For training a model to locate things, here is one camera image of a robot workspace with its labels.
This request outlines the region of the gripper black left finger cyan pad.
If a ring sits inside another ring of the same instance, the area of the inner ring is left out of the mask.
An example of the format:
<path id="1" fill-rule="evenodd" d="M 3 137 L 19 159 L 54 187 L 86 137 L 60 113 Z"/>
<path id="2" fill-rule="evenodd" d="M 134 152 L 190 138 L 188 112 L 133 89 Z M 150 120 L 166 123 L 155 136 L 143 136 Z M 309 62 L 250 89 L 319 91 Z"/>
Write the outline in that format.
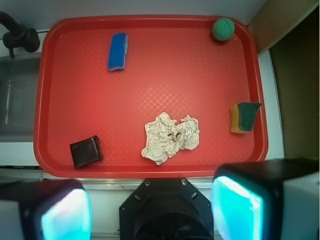
<path id="1" fill-rule="evenodd" d="M 2 240 L 89 240 L 91 237 L 91 199 L 79 180 L 0 184 Z"/>

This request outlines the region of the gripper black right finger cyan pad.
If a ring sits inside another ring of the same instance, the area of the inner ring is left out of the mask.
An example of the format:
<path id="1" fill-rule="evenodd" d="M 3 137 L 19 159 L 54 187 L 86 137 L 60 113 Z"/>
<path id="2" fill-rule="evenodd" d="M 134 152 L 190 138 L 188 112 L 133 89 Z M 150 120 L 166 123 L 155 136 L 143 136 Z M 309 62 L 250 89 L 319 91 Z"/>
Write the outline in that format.
<path id="1" fill-rule="evenodd" d="M 223 164 L 214 175 L 211 202 L 224 240 L 317 240 L 320 164 L 311 159 Z"/>

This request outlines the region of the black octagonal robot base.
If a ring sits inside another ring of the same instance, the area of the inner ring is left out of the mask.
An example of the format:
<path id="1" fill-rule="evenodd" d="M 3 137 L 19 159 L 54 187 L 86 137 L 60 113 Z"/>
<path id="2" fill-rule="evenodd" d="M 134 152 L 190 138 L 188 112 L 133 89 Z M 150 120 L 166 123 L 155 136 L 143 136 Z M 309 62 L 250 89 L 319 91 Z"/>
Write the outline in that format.
<path id="1" fill-rule="evenodd" d="M 211 201 L 185 178 L 146 179 L 119 207 L 122 240 L 212 240 Z"/>

